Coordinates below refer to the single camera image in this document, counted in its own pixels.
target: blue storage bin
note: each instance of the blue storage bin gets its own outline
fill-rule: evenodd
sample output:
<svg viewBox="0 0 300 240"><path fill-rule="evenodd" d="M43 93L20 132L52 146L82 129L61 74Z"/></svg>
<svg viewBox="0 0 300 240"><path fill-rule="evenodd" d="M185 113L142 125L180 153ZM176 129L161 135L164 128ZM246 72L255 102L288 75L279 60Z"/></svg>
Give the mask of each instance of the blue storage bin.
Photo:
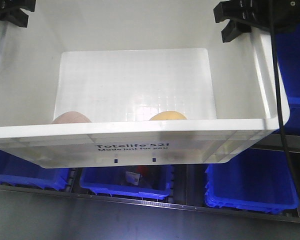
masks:
<svg viewBox="0 0 300 240"><path fill-rule="evenodd" d="M0 150L0 184L61 190L67 185L68 173L68 168L45 169Z"/></svg>
<svg viewBox="0 0 300 240"><path fill-rule="evenodd" d="M164 199L170 195L172 166L161 165L152 184L153 188L129 186L125 182L128 166L88 167L84 168L80 178L82 188L95 194L123 195L150 199Z"/></svg>
<svg viewBox="0 0 300 240"><path fill-rule="evenodd" d="M300 24L292 33L278 34L280 71L290 106L286 133L300 136Z"/></svg>
<svg viewBox="0 0 300 240"><path fill-rule="evenodd" d="M298 206L283 152L248 149L227 163L210 164L206 173L209 207L277 214Z"/></svg>

